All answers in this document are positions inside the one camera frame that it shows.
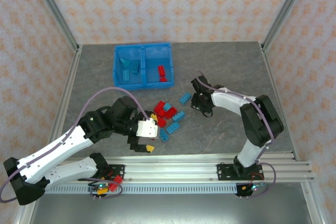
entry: cable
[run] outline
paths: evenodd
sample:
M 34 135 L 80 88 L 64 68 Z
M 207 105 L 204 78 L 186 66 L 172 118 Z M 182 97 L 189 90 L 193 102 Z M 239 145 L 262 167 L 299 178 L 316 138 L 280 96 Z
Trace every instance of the cable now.
M 265 124 L 265 126 L 266 126 L 266 129 L 267 129 L 267 131 L 268 131 L 268 134 L 269 134 L 269 136 L 270 136 L 270 138 L 271 138 L 271 143 L 274 141 L 274 135 L 273 135 L 273 132 L 272 132 L 272 130 L 271 130 L 271 128 L 270 128 L 270 126 L 269 126 L 267 120 L 266 120 L 266 117 L 265 117 L 264 114 L 262 113 L 262 111 L 261 111 L 261 109 L 259 108 L 259 106 L 258 106 L 253 100 L 251 100 L 249 97 L 246 97 L 245 95 L 239 94 L 239 93 L 234 92 L 234 91 L 230 91 L 230 90 L 220 90 L 220 89 L 215 89 L 215 88 L 213 88 L 213 87 L 210 87 L 209 85 L 203 83 L 198 77 L 196 77 L 196 80 L 197 80 L 200 84 L 202 84 L 203 86 L 205 86 L 205 87 L 208 88 L 208 89 L 211 89 L 211 90 L 214 90 L 214 91 L 218 91 L 218 92 L 220 92 L 220 93 L 224 93 L 224 94 L 233 94 L 233 95 L 235 95 L 235 96 L 237 96 L 237 97 L 239 97 L 239 98 L 243 98 L 244 100 L 250 102 L 250 103 L 254 106 L 254 108 L 258 111 L 259 115 L 261 116 L 261 119 L 263 120 L 263 122 L 264 122 L 264 124 Z
M 252 182 L 253 182 L 253 180 L 254 180 L 254 178 L 255 178 L 256 175 L 258 175 L 260 178 L 262 178 L 262 179 L 263 179 L 263 182 L 265 182 L 265 178 L 264 178 L 263 174 L 260 174 L 260 173 L 252 173 L 251 175 L 252 175 L 252 179 L 251 179 L 250 184 L 249 184 L 248 186 L 250 186 L 250 185 L 252 184 Z
M 271 190 L 271 188 L 274 186 L 275 184 L 275 181 L 277 180 L 277 173 L 275 171 L 275 168 L 269 164 L 269 163 L 266 163 L 266 162 L 262 162 L 262 163 L 258 163 L 258 165 L 268 165 L 269 167 L 271 167 L 271 169 L 273 170 L 273 173 L 274 173 L 274 179 L 273 179 L 273 182 L 272 184 L 265 190 L 263 191 L 262 193 L 260 194 L 256 194 L 256 195 L 251 195 L 251 196 L 248 196 L 248 197 L 245 197 L 245 198 L 256 198 L 256 197 L 259 197 L 261 195 L 264 195 L 266 192 L 269 192 Z
M 33 160 L 29 161 L 27 164 L 25 164 L 24 166 L 20 167 L 19 169 L 17 169 L 15 172 L 13 172 L 6 180 L 5 182 L 1 185 L 0 187 L 0 203 L 9 203 L 12 202 L 13 200 L 16 200 L 16 197 L 12 198 L 12 199 L 7 199 L 7 200 L 3 200 L 1 198 L 2 192 L 5 189 L 5 186 L 10 182 L 10 180 L 18 173 L 20 173 L 24 168 L 28 167 L 29 165 L 31 165 L 32 163 L 40 160 L 41 158 L 47 156 L 48 154 L 50 154 L 51 152 L 53 152 L 54 150 L 56 150 L 59 146 L 61 146 L 67 139 L 68 137 L 72 134 L 72 132 L 75 130 L 79 120 L 81 119 L 84 110 L 87 108 L 87 106 L 89 105 L 89 103 L 96 98 L 98 95 L 100 95 L 101 93 L 104 93 L 106 91 L 109 90 L 120 90 L 125 92 L 126 94 L 128 94 L 138 105 L 139 109 L 141 110 L 142 114 L 144 115 L 144 117 L 146 118 L 146 120 L 149 120 L 148 115 L 145 113 L 145 110 L 142 108 L 141 104 L 138 102 L 138 100 L 135 98 L 134 95 L 132 95 L 129 91 L 122 89 L 122 88 L 118 88 L 118 87 L 108 87 L 105 89 L 101 89 L 99 90 L 97 93 L 95 93 L 93 96 L 90 97 L 90 99 L 84 104 L 83 108 L 81 109 L 81 111 L 79 112 L 79 115 L 75 121 L 75 123 L 73 124 L 73 126 L 70 128 L 70 131 L 68 132 L 68 134 L 58 143 L 56 144 L 53 148 L 51 148 L 50 150 L 46 151 L 45 153 L 41 154 L 40 156 L 34 158 Z
M 123 192 L 123 190 L 124 190 L 124 189 L 122 188 L 122 186 L 121 186 L 119 183 L 114 182 L 114 181 L 111 181 L 111 180 L 100 179 L 100 178 L 85 178 L 85 179 L 86 179 L 86 180 L 92 180 L 92 181 L 99 181 L 99 182 L 107 182 L 107 183 L 109 183 L 109 184 L 115 184 L 115 185 L 117 185 L 117 186 L 120 188 L 120 192 L 118 192 L 117 194 L 112 194 L 112 195 L 109 195 L 109 196 L 101 197 L 100 199 L 110 199 L 110 198 L 117 197 L 117 196 L 121 195 L 122 192 Z M 90 189 L 90 196 L 91 196 L 92 198 L 95 198 L 95 196 L 92 194 L 92 191 L 93 191 L 94 189 L 96 189 L 96 188 L 98 188 L 98 186 L 96 186 L 96 187 L 91 187 L 91 189 Z

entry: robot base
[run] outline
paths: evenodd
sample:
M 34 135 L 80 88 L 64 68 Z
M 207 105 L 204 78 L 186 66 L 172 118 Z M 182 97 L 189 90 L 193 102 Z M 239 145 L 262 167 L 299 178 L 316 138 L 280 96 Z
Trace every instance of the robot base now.
M 248 168 L 243 168 L 239 173 L 236 169 L 236 164 L 224 164 L 217 165 L 218 180 L 252 180 L 252 174 L 263 174 L 263 168 L 261 165 L 251 165 Z M 262 180 L 259 176 L 253 180 Z

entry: metal base plate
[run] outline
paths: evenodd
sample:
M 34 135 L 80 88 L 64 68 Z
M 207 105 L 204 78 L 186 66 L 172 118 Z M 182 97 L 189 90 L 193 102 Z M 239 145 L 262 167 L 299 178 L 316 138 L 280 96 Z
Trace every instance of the metal base plate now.
M 124 179 L 125 175 L 125 166 L 124 165 L 109 165 L 108 174 L 113 171 L 111 174 L 111 179 L 113 180 L 117 175 Z
M 217 165 L 218 180 L 252 180 L 252 174 L 263 174 L 263 168 L 261 165 L 253 165 L 246 170 L 246 173 L 238 174 L 233 169 L 233 164 L 219 164 Z

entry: yellow lego brick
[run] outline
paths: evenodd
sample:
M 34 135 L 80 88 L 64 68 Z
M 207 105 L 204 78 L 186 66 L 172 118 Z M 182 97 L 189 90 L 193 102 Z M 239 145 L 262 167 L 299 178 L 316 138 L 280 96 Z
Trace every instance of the yellow lego brick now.
M 156 117 L 155 114 L 151 114 L 151 118 L 154 119 L 154 121 L 157 121 L 157 120 L 158 120 L 158 118 Z
M 152 152 L 153 150 L 154 150 L 154 146 L 152 146 L 152 145 L 146 145 L 146 149 L 147 149 L 147 151 L 148 152 Z
M 108 188 L 98 189 L 98 190 L 97 190 L 97 194 L 98 194 L 98 195 L 105 194 L 105 193 L 107 193 L 108 191 L 109 191 Z

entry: gray table surface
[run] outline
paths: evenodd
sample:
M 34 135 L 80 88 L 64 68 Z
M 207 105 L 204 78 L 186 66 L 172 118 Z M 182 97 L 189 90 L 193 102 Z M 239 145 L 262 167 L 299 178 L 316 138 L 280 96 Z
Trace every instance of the gray table surface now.
M 98 90 L 113 86 L 114 45 L 85 45 L 73 85 L 63 132 L 74 123 L 85 102 Z M 175 86 L 169 89 L 132 91 L 145 110 L 153 110 L 160 101 L 169 102 L 183 110 L 186 117 L 179 122 L 180 128 L 170 135 L 166 143 L 161 140 L 141 139 L 140 143 L 155 146 L 152 154 L 129 150 L 127 137 L 113 134 L 95 145 L 77 152 L 75 157 L 85 157 L 93 152 L 107 156 L 177 155 L 201 153 L 238 153 L 246 141 L 240 116 L 215 108 L 211 118 L 205 118 L 188 105 L 181 105 L 179 98 L 186 92 L 194 93 L 191 81 L 204 72 L 211 85 L 221 84 L 230 90 L 259 96 L 265 94 L 279 105 L 257 42 L 197 42 L 172 43 Z M 124 94 L 108 91 L 98 96 L 86 111 L 112 105 Z M 287 129 L 275 140 L 269 151 L 292 151 Z

